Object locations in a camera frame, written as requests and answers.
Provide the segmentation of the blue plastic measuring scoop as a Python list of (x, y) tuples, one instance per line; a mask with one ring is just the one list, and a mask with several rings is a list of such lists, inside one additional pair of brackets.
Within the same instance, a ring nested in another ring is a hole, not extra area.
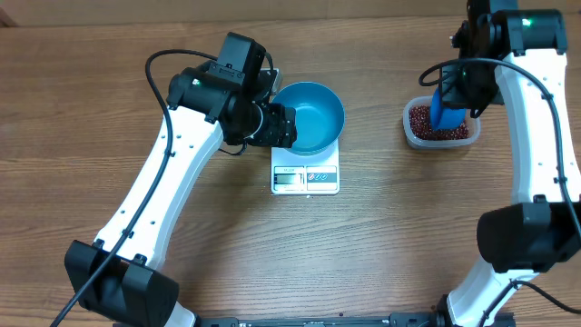
[(442, 91), (437, 88), (429, 108), (429, 122), (434, 131), (453, 130), (465, 121), (465, 109), (453, 109), (443, 104)]

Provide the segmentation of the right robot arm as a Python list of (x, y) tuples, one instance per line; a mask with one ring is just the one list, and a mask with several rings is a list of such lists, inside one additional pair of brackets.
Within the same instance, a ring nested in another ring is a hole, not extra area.
[(521, 287), (580, 248), (580, 169), (566, 109), (566, 24), (556, 9), (470, 1), (437, 65), (439, 101), (479, 117), (506, 108), (513, 161), (509, 206), (481, 215), (479, 257), (442, 297), (434, 326), (511, 326), (500, 309)]

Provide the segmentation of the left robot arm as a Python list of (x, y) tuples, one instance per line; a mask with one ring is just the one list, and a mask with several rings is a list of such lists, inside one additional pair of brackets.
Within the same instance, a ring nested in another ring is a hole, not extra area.
[(223, 144), (289, 148), (295, 111), (271, 102), (279, 79), (255, 40), (228, 33), (158, 94), (162, 125), (118, 211), (92, 243), (73, 242), (64, 266), (80, 305), (119, 326), (193, 326), (179, 285), (162, 274), (172, 232), (203, 167)]

